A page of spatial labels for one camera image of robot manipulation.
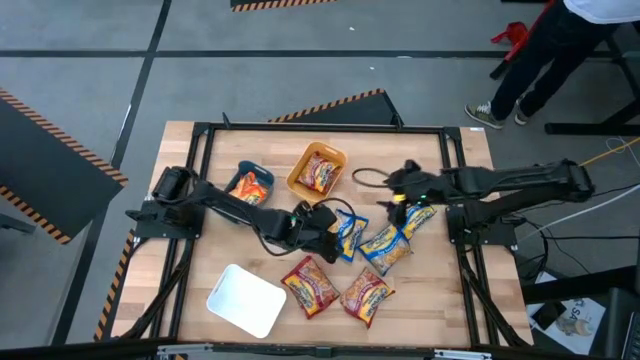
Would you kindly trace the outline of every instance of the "gray floor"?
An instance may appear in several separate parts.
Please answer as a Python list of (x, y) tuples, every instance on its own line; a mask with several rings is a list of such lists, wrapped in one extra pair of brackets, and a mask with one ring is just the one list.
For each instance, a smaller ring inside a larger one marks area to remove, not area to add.
[[(0, 0), (0, 50), (145, 50), (161, 4)], [(530, 23), (539, 11), (538, 5), (505, 5), (499, 0), (339, 0), (234, 14), (226, 1), (174, 1), (160, 49), (495, 50), (506, 47), (490, 44), (490, 37), (510, 21)], [(0, 58), (0, 86), (109, 158), (141, 64), (139, 58)], [(265, 121), (384, 88), (408, 124), (473, 126), (462, 107), (492, 96), (499, 84), (488, 73), (497, 64), (491, 59), (156, 59), (122, 165), (131, 181), (109, 207), (69, 340), (91, 340), (125, 234), (133, 225), (124, 211), (142, 201), (166, 121), (219, 121), (223, 111), (234, 121)], [(494, 165), (581, 161), (606, 151), (605, 138), (550, 137), (543, 124), (600, 121), (631, 99), (617, 66), (590, 60), (530, 126), (510, 122), (501, 132), (487, 130)], [(628, 151), (589, 170), (599, 189), (640, 178), (640, 167)], [(547, 223), (602, 200), (539, 210), (531, 219)], [(637, 234), (637, 201), (638, 194), (632, 194), (553, 231), (557, 236)], [(0, 202), (0, 211), (15, 214), (6, 202)], [(0, 237), (0, 348), (46, 344), (84, 238), (61, 247), (40, 231), (33, 237), (1, 231)], [(572, 241), (561, 246), (590, 271), (598, 271), (634, 263), (637, 244)], [(520, 251), (537, 255), (539, 238), (525, 240)], [(549, 266), (566, 275), (583, 273), (553, 245)]]

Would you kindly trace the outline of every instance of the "sneaker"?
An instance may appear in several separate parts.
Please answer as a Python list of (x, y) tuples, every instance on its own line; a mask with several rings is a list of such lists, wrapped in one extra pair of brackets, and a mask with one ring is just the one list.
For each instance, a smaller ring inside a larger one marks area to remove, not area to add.
[(464, 107), (464, 111), (473, 120), (481, 122), (496, 130), (500, 130), (504, 126), (504, 120), (496, 120), (496, 118), (493, 117), (493, 114), (491, 114), (491, 101), (475, 107), (467, 105)]
[(521, 96), (516, 100), (516, 117), (513, 119), (516, 124), (521, 126), (525, 126), (529, 122), (529, 117), (520, 110), (520, 101), (522, 101), (523, 98), (524, 96)]

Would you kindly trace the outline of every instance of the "black line on floor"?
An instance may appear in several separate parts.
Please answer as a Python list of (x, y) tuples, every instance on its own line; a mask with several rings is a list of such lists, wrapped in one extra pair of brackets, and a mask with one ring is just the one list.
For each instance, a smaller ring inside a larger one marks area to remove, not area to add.
[[(155, 46), (149, 50), (0, 50), (0, 57), (24, 58), (398, 58), (416, 59), (461, 58), (461, 59), (502, 59), (504, 50), (157, 50), (159, 37), (153, 41)], [(611, 51), (596, 51), (591, 58), (614, 58)]]
[[(171, 8), (171, 1), (172, 0), (164, 0), (162, 3), (158, 21), (156, 22), (151, 41), (149, 43), (149, 48), (147, 49), (147, 56), (142, 63), (140, 75), (138, 75), (138, 81), (136, 82), (133, 95), (131, 96), (129, 111), (125, 117), (122, 129), (120, 130), (120, 135), (116, 141), (113, 155), (111, 156), (111, 166), (116, 169), (120, 169), (124, 159), (124, 154), (127, 150), (131, 131), (133, 130), (136, 115), (140, 108), (140, 102), (142, 101), (142, 95), (144, 94), (144, 89), (147, 86), (147, 80), (149, 79), (149, 73), (151, 72), (151, 66), (153, 65), (154, 56), (152, 53), (158, 49), (158, 44), (160, 43), (160, 38), (162, 37), (162, 32), (164, 31), (164, 26), (167, 22), (167, 16), (169, 15), (169, 9)], [(78, 266), (76, 267), (76, 271), (73, 275), (71, 286), (67, 292), (67, 297), (62, 307), (58, 324), (56, 325), (53, 339), (51, 341), (52, 345), (63, 345), (67, 341), (69, 330), (71, 329), (71, 324), (73, 323), (73, 318), (78, 308), (82, 291), (84, 290), (85, 281), (89, 274), (93, 255), (96, 251), (96, 246), (98, 244), (98, 239), (100, 238), (100, 233), (102, 231), (106, 215), (107, 210), (105, 209), (96, 217), (89, 227), (89, 232), (82, 247), (82, 254), (80, 255)]]
[(23, 58), (137, 58), (146, 50), (0, 50), (0, 57)]
[[(157, 58), (462, 58), (502, 59), (498, 50), (159, 50)], [(594, 52), (591, 58), (612, 58), (609, 51)]]

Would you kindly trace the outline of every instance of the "black pants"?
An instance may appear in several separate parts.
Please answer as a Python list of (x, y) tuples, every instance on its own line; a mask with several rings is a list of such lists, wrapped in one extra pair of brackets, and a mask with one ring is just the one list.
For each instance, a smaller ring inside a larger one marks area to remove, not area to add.
[(516, 100), (538, 77), (542, 67), (553, 61), (533, 91), (520, 102), (520, 109), (526, 116), (540, 110), (616, 27), (592, 24), (569, 11), (562, 0), (556, 0), (538, 22), (491, 101), (493, 116), (497, 120), (509, 116)]

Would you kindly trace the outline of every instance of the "white container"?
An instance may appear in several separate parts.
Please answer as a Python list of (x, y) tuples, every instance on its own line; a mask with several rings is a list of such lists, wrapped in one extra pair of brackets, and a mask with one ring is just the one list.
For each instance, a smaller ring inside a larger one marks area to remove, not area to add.
[(263, 339), (269, 335), (286, 298), (284, 289), (231, 264), (209, 294), (207, 309)]

